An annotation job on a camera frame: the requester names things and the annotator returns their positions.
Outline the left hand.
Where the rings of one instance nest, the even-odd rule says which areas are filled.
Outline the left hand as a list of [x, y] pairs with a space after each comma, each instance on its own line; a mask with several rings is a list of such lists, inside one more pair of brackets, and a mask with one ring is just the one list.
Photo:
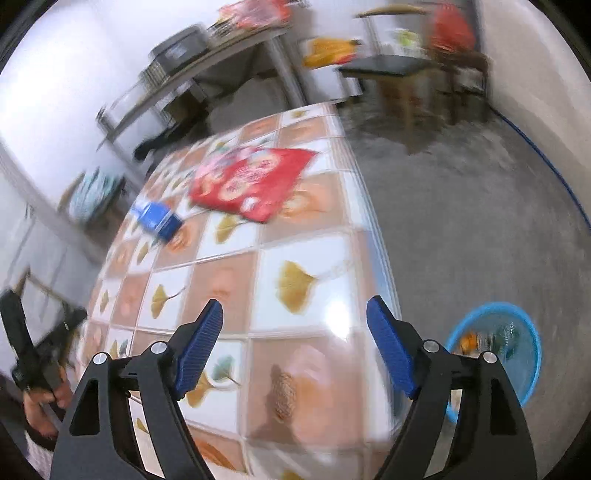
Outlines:
[[46, 412], [47, 407], [55, 403], [65, 410], [72, 399], [72, 390], [67, 378], [54, 391], [43, 389], [29, 389], [23, 392], [23, 407], [28, 424], [42, 437], [55, 439], [58, 429]]

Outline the left forearm knit sleeve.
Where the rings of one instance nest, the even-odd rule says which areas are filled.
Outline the left forearm knit sleeve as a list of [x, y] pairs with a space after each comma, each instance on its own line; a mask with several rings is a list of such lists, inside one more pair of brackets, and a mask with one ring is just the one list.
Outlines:
[[1, 375], [1, 478], [48, 479], [57, 432], [42, 406], [57, 401], [62, 390], [21, 392]]

